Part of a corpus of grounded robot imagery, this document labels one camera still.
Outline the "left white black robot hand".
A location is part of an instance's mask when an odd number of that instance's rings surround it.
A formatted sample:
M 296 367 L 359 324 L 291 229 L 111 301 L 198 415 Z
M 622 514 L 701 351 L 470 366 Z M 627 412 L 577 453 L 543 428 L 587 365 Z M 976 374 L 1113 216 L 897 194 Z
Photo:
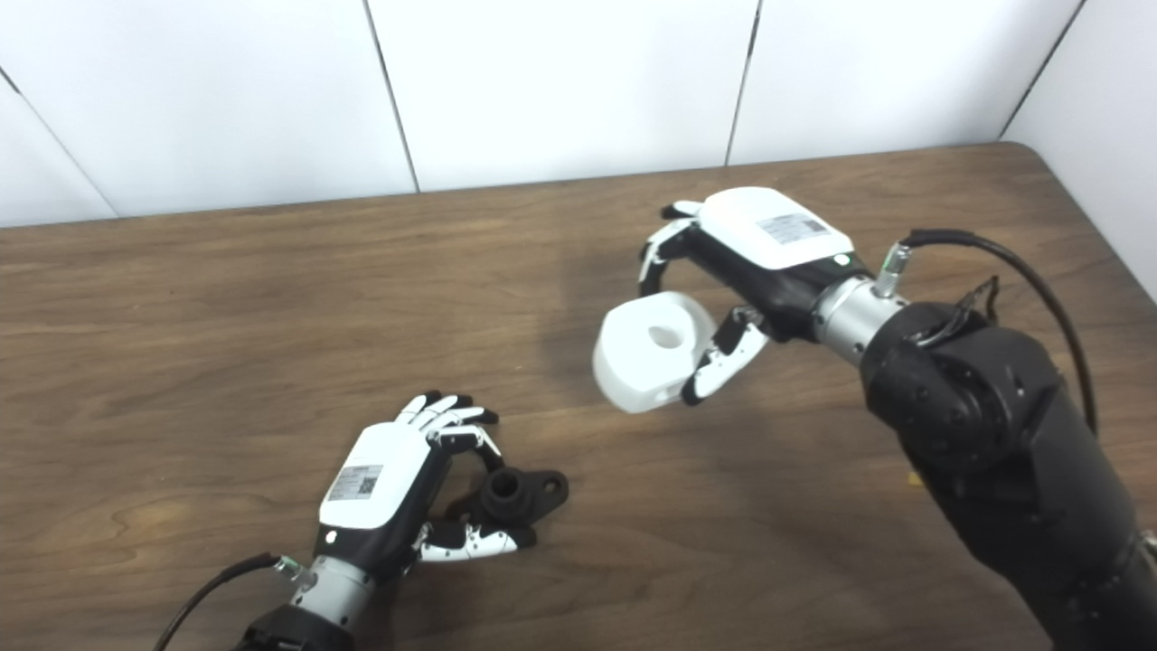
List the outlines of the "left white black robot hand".
M 471 395 L 413 397 L 396 417 L 364 428 L 322 500 L 314 556 L 344 561 L 373 580 L 396 580 L 422 561 L 451 563 L 523 552 L 533 528 L 502 528 L 429 510 L 456 454 L 504 466 L 487 426 L 499 416 Z

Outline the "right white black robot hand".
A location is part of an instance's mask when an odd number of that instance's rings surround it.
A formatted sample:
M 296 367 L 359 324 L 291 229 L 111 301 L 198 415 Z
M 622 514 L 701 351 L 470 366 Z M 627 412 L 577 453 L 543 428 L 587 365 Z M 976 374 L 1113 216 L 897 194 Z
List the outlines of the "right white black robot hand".
M 819 343 L 823 297 L 869 276 L 846 234 L 774 188 L 724 190 L 659 215 L 666 224 L 640 252 L 640 297 L 659 293 L 679 259 L 740 297 L 681 384 L 683 404 L 702 404 L 771 342 Z

